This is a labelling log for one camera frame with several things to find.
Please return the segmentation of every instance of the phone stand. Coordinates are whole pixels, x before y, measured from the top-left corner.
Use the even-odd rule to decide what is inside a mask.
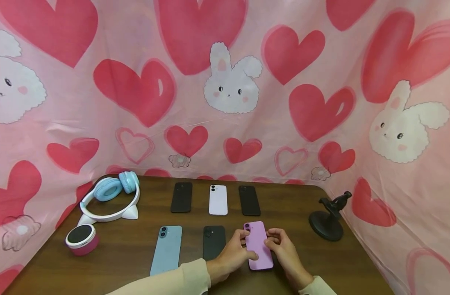
[[[350,192],[344,192],[343,195],[331,201],[328,198],[321,198],[320,204],[323,204],[327,212],[315,211],[309,215],[309,223],[312,230],[328,241],[339,241],[343,237],[343,227],[338,221],[342,216],[340,210],[344,208],[346,202],[351,198]]]

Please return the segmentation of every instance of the pink cheek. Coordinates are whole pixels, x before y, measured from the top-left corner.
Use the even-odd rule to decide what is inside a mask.
[[[21,87],[17,88],[17,90],[23,95],[26,95],[28,93],[28,88],[25,86],[21,86]]]

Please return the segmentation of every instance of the ear cup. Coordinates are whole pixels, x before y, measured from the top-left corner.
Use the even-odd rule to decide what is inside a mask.
[[[135,172],[125,171],[120,173],[118,177],[126,193],[131,193],[136,190],[136,184],[139,183],[139,180]]]
[[[107,177],[100,180],[94,188],[94,198],[100,202],[110,201],[122,191],[122,183],[117,178]]]

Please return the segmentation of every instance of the white smartphone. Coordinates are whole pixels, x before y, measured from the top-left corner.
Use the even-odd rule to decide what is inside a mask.
[[[228,214],[226,186],[217,186],[215,184],[210,186],[209,214],[210,215]]]

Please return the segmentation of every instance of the black smartphone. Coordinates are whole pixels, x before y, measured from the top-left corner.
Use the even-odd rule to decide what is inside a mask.
[[[173,200],[171,202],[172,213],[186,213],[191,211],[193,198],[193,184],[191,182],[178,182],[174,186]]]
[[[239,186],[238,192],[240,193],[241,213],[245,216],[260,216],[261,209],[254,186]]]
[[[217,258],[225,248],[225,228],[221,225],[204,227],[204,243],[202,246],[202,257],[205,261]]]

